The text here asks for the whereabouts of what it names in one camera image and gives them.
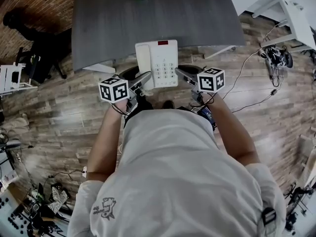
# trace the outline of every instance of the dark gray table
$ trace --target dark gray table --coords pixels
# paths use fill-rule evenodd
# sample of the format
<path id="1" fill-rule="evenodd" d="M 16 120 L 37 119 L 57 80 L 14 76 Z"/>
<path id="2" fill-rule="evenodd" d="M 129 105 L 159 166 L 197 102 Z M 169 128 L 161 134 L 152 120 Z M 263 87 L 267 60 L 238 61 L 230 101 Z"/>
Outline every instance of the dark gray table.
<path id="1" fill-rule="evenodd" d="M 135 53 L 135 44 L 245 45 L 231 0 L 75 0 L 74 70 Z"/>

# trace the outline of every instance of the white telephone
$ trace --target white telephone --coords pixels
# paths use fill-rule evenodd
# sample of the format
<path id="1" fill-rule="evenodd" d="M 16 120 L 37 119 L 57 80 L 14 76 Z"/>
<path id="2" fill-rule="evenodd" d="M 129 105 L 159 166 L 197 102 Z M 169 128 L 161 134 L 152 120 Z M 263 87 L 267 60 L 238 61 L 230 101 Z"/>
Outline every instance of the white telephone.
<path id="1" fill-rule="evenodd" d="M 152 72 L 152 78 L 143 86 L 145 90 L 178 86 L 178 42 L 162 40 L 135 44 L 139 72 Z"/>

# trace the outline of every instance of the brick wall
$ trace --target brick wall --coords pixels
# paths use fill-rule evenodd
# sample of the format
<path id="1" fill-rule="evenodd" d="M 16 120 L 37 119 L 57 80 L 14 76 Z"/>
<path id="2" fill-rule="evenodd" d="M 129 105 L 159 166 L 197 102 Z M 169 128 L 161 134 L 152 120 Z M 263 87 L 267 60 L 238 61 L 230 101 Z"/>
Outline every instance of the brick wall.
<path id="1" fill-rule="evenodd" d="M 40 31 L 59 33 L 72 26 L 74 0 L 5 0 L 0 5 L 0 64 L 12 63 L 19 47 L 31 48 L 32 42 L 2 23 L 6 12 L 20 8 L 23 22 Z"/>

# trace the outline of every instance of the shirt logo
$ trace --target shirt logo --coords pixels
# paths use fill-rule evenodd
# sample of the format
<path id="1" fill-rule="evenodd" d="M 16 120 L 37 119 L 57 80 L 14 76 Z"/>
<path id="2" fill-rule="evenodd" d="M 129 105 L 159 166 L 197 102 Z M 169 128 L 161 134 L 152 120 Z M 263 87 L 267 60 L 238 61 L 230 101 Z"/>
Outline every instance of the shirt logo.
<path id="1" fill-rule="evenodd" d="M 93 208 L 93 214 L 101 213 L 102 218 L 106 218 L 110 220 L 110 218 L 115 219 L 113 215 L 113 207 L 117 202 L 114 200 L 113 197 L 105 197 L 102 202 L 103 209 L 100 210 L 98 206 Z"/>

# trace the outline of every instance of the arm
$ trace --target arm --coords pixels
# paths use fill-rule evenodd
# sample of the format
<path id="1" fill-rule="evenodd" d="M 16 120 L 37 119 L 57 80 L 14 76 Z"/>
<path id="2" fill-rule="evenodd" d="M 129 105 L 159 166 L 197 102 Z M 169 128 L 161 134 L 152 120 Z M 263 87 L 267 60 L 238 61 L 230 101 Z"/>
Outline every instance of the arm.
<path id="1" fill-rule="evenodd" d="M 126 111 L 127 100 L 116 103 Z M 117 162 L 119 131 L 122 114 L 109 107 L 104 115 L 101 128 L 88 157 L 87 180 L 105 182 L 114 173 Z"/>
<path id="2" fill-rule="evenodd" d="M 209 95 L 203 96 L 205 102 L 208 99 Z M 249 133 L 231 112 L 224 100 L 216 94 L 214 103 L 207 106 L 213 114 L 227 153 L 244 166 L 260 162 Z"/>

